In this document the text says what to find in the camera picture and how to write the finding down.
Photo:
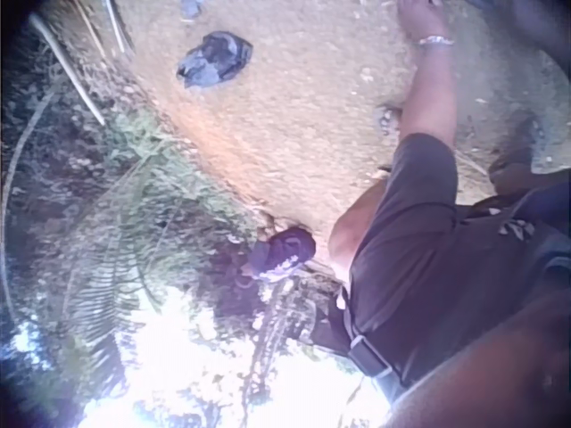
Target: strap buckle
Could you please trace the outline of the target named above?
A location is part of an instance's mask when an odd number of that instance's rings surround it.
[[[348,356],[365,376],[383,377],[393,371],[375,346],[362,334],[352,340]]]

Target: soil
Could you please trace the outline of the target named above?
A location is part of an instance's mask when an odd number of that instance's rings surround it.
[[[402,101],[414,72],[394,0],[207,0],[194,22],[182,21],[178,0],[117,0],[135,50],[129,60],[118,58],[101,2],[85,3],[108,55],[196,144],[210,172],[250,204],[310,227],[318,261],[327,264],[335,220],[392,158],[394,140],[376,128],[374,109]],[[458,202],[491,194],[486,169],[522,111],[538,115],[550,141],[536,151],[536,172],[571,165],[564,74],[499,22],[464,2],[449,5],[459,82]],[[65,31],[75,33],[69,40],[90,46],[77,13],[67,20]],[[233,81],[185,90],[177,64],[214,30],[252,43],[252,61]]]

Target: dirt path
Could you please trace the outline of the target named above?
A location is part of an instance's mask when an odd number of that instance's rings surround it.
[[[91,1],[101,17],[100,3]],[[483,172],[515,111],[535,111],[544,122],[554,154],[542,154],[543,169],[571,164],[562,149],[569,137],[563,74],[464,2],[449,3],[460,90],[459,202],[490,193]],[[379,135],[372,112],[401,100],[413,71],[394,0],[206,0],[195,23],[181,21],[178,0],[117,4],[137,51],[132,70],[158,108],[246,200],[310,226],[326,261],[335,219],[370,185],[368,174],[392,158],[394,144]],[[184,90],[178,61],[219,29],[249,40],[252,62],[227,84]]]

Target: silver bracelet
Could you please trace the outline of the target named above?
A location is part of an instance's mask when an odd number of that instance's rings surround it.
[[[418,45],[420,45],[420,46],[426,46],[426,45],[452,46],[452,45],[454,45],[454,40],[452,40],[451,38],[444,37],[444,36],[428,36],[425,38],[421,38],[418,41]]]

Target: hand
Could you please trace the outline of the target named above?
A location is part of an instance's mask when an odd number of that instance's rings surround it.
[[[428,36],[450,37],[441,0],[398,0],[399,18],[413,41]]]

